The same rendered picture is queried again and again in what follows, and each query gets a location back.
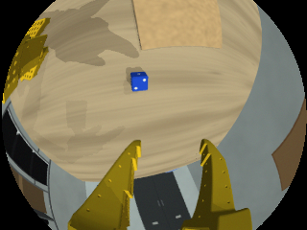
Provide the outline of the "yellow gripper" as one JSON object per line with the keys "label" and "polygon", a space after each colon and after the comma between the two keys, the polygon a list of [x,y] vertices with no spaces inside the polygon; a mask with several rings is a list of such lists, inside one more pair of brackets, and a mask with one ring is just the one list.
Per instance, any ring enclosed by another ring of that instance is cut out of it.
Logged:
{"label": "yellow gripper", "polygon": [[[201,140],[201,188],[194,215],[179,230],[252,230],[249,208],[235,210],[225,160],[207,139]],[[68,230],[128,230],[134,171],[141,140],[132,141],[73,214]]]}

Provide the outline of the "blue die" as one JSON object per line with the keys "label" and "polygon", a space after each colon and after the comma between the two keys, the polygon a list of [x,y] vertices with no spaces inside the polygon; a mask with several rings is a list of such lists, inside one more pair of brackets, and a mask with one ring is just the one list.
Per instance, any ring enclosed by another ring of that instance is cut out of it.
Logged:
{"label": "blue die", "polygon": [[132,91],[148,90],[148,76],[146,72],[130,73],[130,79]]}

